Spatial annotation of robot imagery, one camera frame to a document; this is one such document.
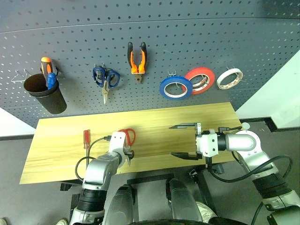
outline pegboard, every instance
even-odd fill
[[[299,50],[298,1],[2,1],[0,9],[0,107],[31,126],[38,119],[199,105],[230,101],[238,109]],[[127,62],[146,42],[142,84]],[[15,70],[39,73],[48,56],[60,69],[67,109],[52,115],[12,83]],[[93,79],[94,64],[121,74],[103,104]],[[243,80],[229,90],[208,91],[172,101],[159,93],[168,71],[184,76],[208,67],[218,78],[237,67]]]

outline white tape roll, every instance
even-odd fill
[[[221,85],[221,82],[228,76],[230,76],[231,74],[236,74],[236,78],[228,83],[228,84],[225,84],[225,85]],[[229,88],[232,88],[234,87],[235,85],[237,85],[243,78],[243,73],[242,71],[240,71],[239,69],[237,68],[233,68],[233,69],[229,69],[227,70],[226,72],[222,73],[221,76],[217,79],[217,86],[222,89],[222,90],[226,90],[226,89],[229,89]]]

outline wooden tabletop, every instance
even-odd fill
[[[90,129],[91,142],[123,128],[136,132],[131,147],[135,157],[117,173],[139,172],[187,165],[203,165],[205,160],[183,160],[170,152],[195,153],[195,130],[168,129],[180,124],[200,122],[202,130],[237,127],[240,121],[230,103],[193,105],[131,112],[41,119],[38,122],[26,159],[20,184],[76,179],[74,168],[85,156],[83,131]],[[90,155],[98,157],[108,151],[109,142],[96,143]],[[230,152],[220,152],[213,162],[233,161]],[[84,176],[85,161],[78,168]]]

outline red screwdriver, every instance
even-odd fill
[[[84,148],[86,150],[86,156],[89,156],[90,154],[90,130],[84,130],[83,131],[83,144]],[[89,165],[89,159],[86,159],[86,167]]]

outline blue-handled scissors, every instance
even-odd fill
[[[108,91],[118,86],[120,74],[112,69],[105,69],[95,65],[93,68],[93,78],[95,83],[102,88],[103,100],[104,104],[106,104]]]

